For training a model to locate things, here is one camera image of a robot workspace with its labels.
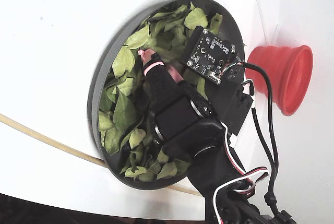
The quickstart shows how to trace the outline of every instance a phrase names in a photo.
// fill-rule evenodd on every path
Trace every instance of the white table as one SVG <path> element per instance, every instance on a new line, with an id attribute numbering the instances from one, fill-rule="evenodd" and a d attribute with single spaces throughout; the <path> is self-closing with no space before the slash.
<path id="1" fill-rule="evenodd" d="M 113 34 L 136 11 L 161 1 L 166 0 L 0 0 L 0 113 L 100 158 L 86 113 L 95 66 Z M 215 1 L 236 20 L 246 56 L 265 43 L 256 0 Z M 236 144 L 246 169 L 255 140 L 248 116 Z M 108 169 L 2 123 L 0 144 L 0 193 L 96 214 L 204 218 L 200 196 L 130 188 Z M 187 179 L 178 185 L 193 188 Z"/>

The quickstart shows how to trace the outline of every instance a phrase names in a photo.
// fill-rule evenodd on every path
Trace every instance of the white surface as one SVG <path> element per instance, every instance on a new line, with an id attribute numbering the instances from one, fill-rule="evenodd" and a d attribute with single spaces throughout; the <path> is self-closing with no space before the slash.
<path id="1" fill-rule="evenodd" d="M 170 189 L 143 191 L 118 181 L 107 168 L 78 159 L 0 123 L 7 136 L 0 155 L 1 193 L 96 214 L 201 220 L 203 197 Z"/>
<path id="2" fill-rule="evenodd" d="M 165 0 L 0 0 L 0 113 L 99 157 L 86 115 L 96 63 L 111 37 L 131 16 L 161 1 Z M 247 45 L 246 56 L 265 42 L 256 0 L 216 1 L 235 18 Z M 246 169 L 255 141 L 253 121 L 247 122 L 236 144 Z M 1 193 L 108 215 L 203 218 L 203 199 L 189 200 L 191 205 L 178 211 L 178 204 L 183 203 L 177 203 L 181 193 L 131 189 L 104 168 L 2 128 L 0 170 L 6 171 L 6 176 L 0 182 Z M 178 184 L 191 187 L 188 180 Z M 140 201 L 145 204 L 136 209 L 134 203 Z M 127 204 L 133 204 L 131 210 Z M 164 212 L 152 208 L 162 204 Z"/>
<path id="3" fill-rule="evenodd" d="M 311 83 L 297 112 L 286 117 L 276 106 L 273 111 L 280 158 L 278 208 L 287 210 L 297 223 L 333 222 L 333 14 L 333 0 L 281 0 L 277 44 L 306 44 L 314 57 Z M 261 127 L 268 129 L 265 117 Z M 265 153 L 257 145 L 253 164 L 264 162 Z M 269 212 L 262 197 L 266 187 L 267 183 L 257 187 L 254 202 Z"/>

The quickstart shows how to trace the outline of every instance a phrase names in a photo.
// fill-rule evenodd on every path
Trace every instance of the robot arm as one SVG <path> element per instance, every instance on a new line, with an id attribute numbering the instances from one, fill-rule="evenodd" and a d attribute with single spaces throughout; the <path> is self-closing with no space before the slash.
<path id="1" fill-rule="evenodd" d="M 258 67 L 240 62 L 232 45 L 227 47 L 228 43 L 223 42 L 223 48 L 219 49 L 224 53 L 233 52 L 232 57 L 235 58 L 229 55 L 229 59 L 226 56 L 223 60 L 224 65 L 220 68 L 210 65 L 210 71 L 196 70 L 195 64 L 200 60 L 192 58 L 193 53 L 197 49 L 197 43 L 204 41 L 203 35 L 209 35 L 201 27 L 196 30 L 193 33 L 195 36 L 190 39 L 190 42 L 196 44 L 196 48 L 193 49 L 193 45 L 189 43 L 185 51 L 185 64 L 211 81 L 207 82 L 209 101 L 184 81 L 173 66 L 165 65 L 158 53 L 153 50 L 139 52 L 144 65 L 144 74 L 152 92 L 149 117 L 156 144 L 162 145 L 165 154 L 192 163 L 187 175 L 194 187 L 206 199 L 207 223 L 296 223 L 286 211 L 277 210 L 272 182 L 272 178 L 275 181 L 277 171 L 275 162 L 271 162 L 274 174 L 271 176 L 269 188 L 272 190 L 268 188 L 265 196 L 267 204 L 274 213 L 272 218 L 261 216 L 257 207 L 247 200 L 255 194 L 256 183 L 264 179 L 269 171 L 260 167 L 246 172 L 234 149 L 230 147 L 230 137 L 238 134 L 253 104 L 254 87 L 251 81 L 238 84 L 225 75 L 236 65 Z M 215 38 L 215 41 L 218 45 L 222 45 L 219 39 Z M 206 40 L 208 45 L 212 45 L 212 42 Z M 202 54 L 205 54 L 206 50 L 206 48 L 201 49 Z M 242 93 L 246 83 L 250 83 L 250 95 Z M 252 113 L 255 120 L 256 111 L 253 108 Z M 255 175 L 259 178 L 252 182 L 250 178 Z"/>

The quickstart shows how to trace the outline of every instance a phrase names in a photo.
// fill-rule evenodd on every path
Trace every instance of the black cable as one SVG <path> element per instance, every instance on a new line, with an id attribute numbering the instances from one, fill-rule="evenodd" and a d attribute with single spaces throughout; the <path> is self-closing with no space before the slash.
<path id="1" fill-rule="evenodd" d="M 268 89 L 268 124 L 269 124 L 269 134 L 270 134 L 270 140 L 271 140 L 271 145 L 272 145 L 272 151 L 273 151 L 273 160 L 275 163 L 275 167 L 276 167 L 276 174 L 278 173 L 278 166 L 279 166 L 279 162 L 278 162 L 278 152 L 277 152 L 277 146 L 276 146 L 276 141 L 275 141 L 275 135 L 273 133 L 273 123 L 272 123 L 272 87 L 271 87 L 271 82 L 269 79 L 269 76 L 267 75 L 267 73 L 261 68 L 258 67 L 256 65 L 247 63 L 247 62 L 243 62 L 242 65 L 245 68 L 249 68 L 252 69 L 254 71 L 259 72 L 263 78 L 265 79 L 266 85 L 267 85 L 267 89 Z"/>
<path id="2" fill-rule="evenodd" d="M 277 177 L 277 173 L 278 173 L 278 166 L 279 166 L 279 161 L 278 161 L 278 151 L 277 151 L 277 145 L 276 145 L 276 141 L 275 141 L 275 135 L 273 132 L 273 123 L 272 123 L 272 87 L 271 87 L 271 82 L 270 82 L 270 78 L 267 75 L 267 73 L 260 67 L 250 64 L 250 63 L 246 63 L 246 62 L 242 62 L 242 65 L 245 68 L 249 68 L 252 69 L 258 73 L 260 73 L 263 78 L 265 79 L 266 85 L 267 85 L 267 89 L 268 89 L 268 124 L 269 124 L 269 134 L 270 134 L 270 140 L 271 140 L 271 145 L 272 145 L 272 151 L 273 151 L 273 158 L 271 155 L 271 152 L 268 148 L 268 145 L 263 137 L 263 134 L 261 132 L 259 123 L 258 123 L 258 119 L 257 119 L 257 115 L 256 115 L 256 110 L 255 108 L 252 109 L 252 115 L 253 115 L 253 120 L 255 123 L 255 127 L 256 127 L 256 131 L 257 134 L 260 138 L 261 144 L 266 152 L 266 155 L 269 159 L 269 163 L 271 166 L 271 175 L 270 175 L 270 180 L 269 180 L 269 185 L 268 185 L 268 192 L 265 194 L 265 201 L 267 203 L 267 205 L 270 207 L 272 213 L 276 216 L 279 211 L 277 208 L 277 200 L 275 197 L 275 194 L 273 192 L 273 188 L 274 188 L 274 184 L 275 184 L 275 179 Z"/>
<path id="3" fill-rule="evenodd" d="M 253 120 L 254 120 L 254 124 L 255 124 L 255 128 L 256 128 L 256 132 L 259 136 L 260 142 L 263 146 L 263 149 L 265 150 L 265 153 L 268 157 L 268 160 L 269 160 L 269 163 L 270 163 L 270 166 L 271 166 L 271 174 L 270 174 L 270 179 L 269 179 L 268 192 L 273 193 L 273 187 L 274 187 L 275 179 L 276 179 L 276 175 L 277 175 L 275 163 L 273 161 L 270 149 L 269 149 L 269 147 L 268 147 L 268 145 L 267 145 L 267 143 L 266 143 L 266 141 L 263 137 L 262 131 L 260 129 L 260 125 L 259 125 L 259 121 L 257 119 L 257 114 L 256 114 L 256 109 L 255 108 L 252 108 L 252 115 L 253 115 Z M 270 206 L 270 208 L 271 208 L 272 213 L 274 215 L 276 215 L 279 212 L 276 205 Z"/>

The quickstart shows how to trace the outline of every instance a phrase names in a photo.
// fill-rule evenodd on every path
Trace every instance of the electronic component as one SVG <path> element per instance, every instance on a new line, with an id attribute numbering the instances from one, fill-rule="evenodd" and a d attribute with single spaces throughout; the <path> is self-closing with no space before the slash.
<path id="1" fill-rule="evenodd" d="M 221 72 L 237 58 L 235 45 L 228 40 L 221 40 L 209 30 L 197 26 L 183 54 L 183 63 L 189 69 L 200 74 L 205 79 L 220 85 Z M 227 80 L 234 81 L 238 72 L 231 70 Z"/>

